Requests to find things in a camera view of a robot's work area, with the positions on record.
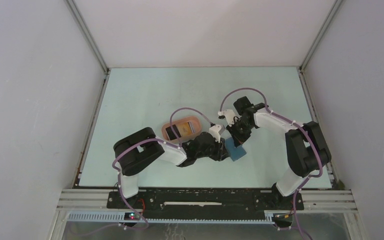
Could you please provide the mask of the blue leather card holder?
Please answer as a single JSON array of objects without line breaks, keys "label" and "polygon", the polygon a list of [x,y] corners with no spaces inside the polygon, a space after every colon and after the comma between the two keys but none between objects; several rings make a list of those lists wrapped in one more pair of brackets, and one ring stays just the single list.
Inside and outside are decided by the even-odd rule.
[{"label": "blue leather card holder", "polygon": [[233,162],[239,160],[247,154],[242,145],[235,146],[234,139],[232,137],[225,140],[225,148]]}]

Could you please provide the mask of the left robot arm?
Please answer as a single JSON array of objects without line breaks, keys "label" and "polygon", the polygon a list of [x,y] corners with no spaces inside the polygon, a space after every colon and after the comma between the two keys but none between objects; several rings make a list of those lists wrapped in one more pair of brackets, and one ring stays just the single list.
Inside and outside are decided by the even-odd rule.
[{"label": "left robot arm", "polygon": [[150,127],[117,141],[113,146],[115,159],[112,167],[117,171],[117,188],[120,193],[118,201],[125,208],[136,206],[139,173],[158,159],[184,168],[202,158],[220,162],[230,157],[226,140],[215,130],[217,126],[180,144],[157,137]]}]

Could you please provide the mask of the pink oval tray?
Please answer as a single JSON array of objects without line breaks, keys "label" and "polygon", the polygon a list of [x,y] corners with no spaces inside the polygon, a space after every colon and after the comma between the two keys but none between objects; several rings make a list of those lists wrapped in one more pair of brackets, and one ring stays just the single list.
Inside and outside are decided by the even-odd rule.
[{"label": "pink oval tray", "polygon": [[165,140],[173,144],[178,144],[179,141],[184,143],[192,140],[202,132],[201,122],[195,116],[187,116],[178,120],[173,120],[172,127],[179,139],[173,132],[169,122],[162,126],[161,133]]}]

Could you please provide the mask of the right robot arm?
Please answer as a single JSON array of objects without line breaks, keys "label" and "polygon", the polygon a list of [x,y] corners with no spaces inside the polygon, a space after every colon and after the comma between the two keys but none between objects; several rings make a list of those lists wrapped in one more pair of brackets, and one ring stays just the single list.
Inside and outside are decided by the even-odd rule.
[{"label": "right robot arm", "polygon": [[253,104],[244,96],[233,104],[234,110],[218,112],[219,118],[227,122],[233,144],[238,147],[251,136],[253,129],[264,128],[280,136],[285,142],[288,168],[272,186],[271,204],[284,209],[291,196],[312,178],[323,175],[324,166],[332,159],[320,125],[288,119],[261,102]]}]

